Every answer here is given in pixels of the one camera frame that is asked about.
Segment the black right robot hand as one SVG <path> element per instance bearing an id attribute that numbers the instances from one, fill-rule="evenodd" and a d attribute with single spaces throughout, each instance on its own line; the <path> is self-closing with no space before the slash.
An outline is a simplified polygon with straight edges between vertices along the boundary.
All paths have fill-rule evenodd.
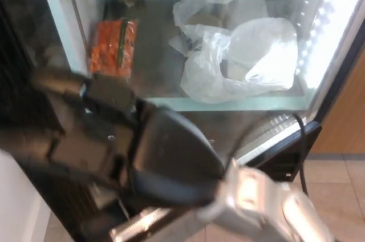
<path id="1" fill-rule="evenodd" d="M 201 207 L 216 197 L 224 166 L 204 134 L 177 112 L 137 97 L 126 80 L 45 68 L 31 82 L 112 127 L 115 176 L 146 205 Z"/>

